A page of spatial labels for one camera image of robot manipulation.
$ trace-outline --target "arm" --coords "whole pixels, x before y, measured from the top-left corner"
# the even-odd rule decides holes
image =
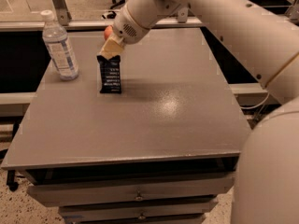
[[[115,20],[114,43],[139,41],[180,6],[200,18],[282,104],[291,101],[266,118],[243,147],[232,223],[299,223],[298,27],[248,0],[129,0]]]

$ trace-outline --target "table top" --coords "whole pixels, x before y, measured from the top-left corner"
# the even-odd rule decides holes
[[[121,55],[122,94],[101,94],[102,32],[70,34],[79,77],[50,63],[4,169],[237,156],[250,128],[200,29],[152,30]]]

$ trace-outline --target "white bottle cap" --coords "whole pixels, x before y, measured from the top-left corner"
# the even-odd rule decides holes
[[[40,13],[43,21],[54,21],[54,13],[51,10],[44,10]]]

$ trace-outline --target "drawer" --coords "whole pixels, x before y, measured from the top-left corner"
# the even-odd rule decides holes
[[[215,195],[233,184],[234,174],[212,173],[32,186],[28,194],[52,207]]]
[[[143,203],[109,203],[60,207],[59,214],[66,222],[118,220],[134,218],[203,214],[217,204],[217,198],[193,197]]]
[[[200,224],[206,219],[205,214],[192,214],[192,215],[179,215],[179,216],[167,216],[167,217],[148,217],[145,219],[130,218],[119,220],[100,220],[100,221],[88,221],[77,222],[80,224]]]

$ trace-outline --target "bottle label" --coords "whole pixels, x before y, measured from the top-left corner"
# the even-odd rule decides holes
[[[56,69],[62,76],[72,77],[78,72],[78,64],[69,38],[57,42],[47,42],[46,46]]]

